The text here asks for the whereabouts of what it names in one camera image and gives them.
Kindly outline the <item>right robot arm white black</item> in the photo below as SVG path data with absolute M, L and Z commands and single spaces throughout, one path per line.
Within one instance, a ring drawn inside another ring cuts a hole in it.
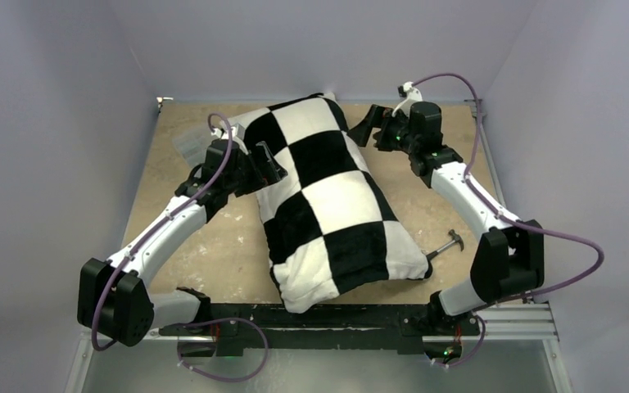
M 441 108 L 432 102 L 415 102 L 406 111 L 372 105 L 350 135 L 361 147 L 373 138 L 379 151 L 404 152 L 412 172 L 451 203 L 477 239 L 468 278 L 433 293 L 422 318 L 446 333 L 473 311 L 541 287 L 545 252 L 539 223 L 521 220 L 474 180 L 443 142 L 441 124 Z

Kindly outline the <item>black white checkered pillowcase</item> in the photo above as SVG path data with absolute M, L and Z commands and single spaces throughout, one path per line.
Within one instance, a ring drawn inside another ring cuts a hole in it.
M 302 314 L 357 287 L 424 280 L 432 268 L 396 217 L 348 134 L 331 93 L 233 117 L 249 147 L 286 172 L 256 193 L 269 273 L 285 309 Z

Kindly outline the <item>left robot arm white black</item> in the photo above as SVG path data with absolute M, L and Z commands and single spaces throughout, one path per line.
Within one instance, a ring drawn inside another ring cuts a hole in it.
M 152 329 L 181 325 L 200 335 L 211 324 L 210 298 L 179 287 L 151 296 L 148 285 L 169 258 L 195 232 L 240 197 L 278 183 L 287 171 L 274 159 L 266 142 L 244 147 L 216 139 L 176 188 L 168 205 L 126 247 L 105 260 L 87 261 L 79 275 L 77 321 L 125 346 L 137 345 Z

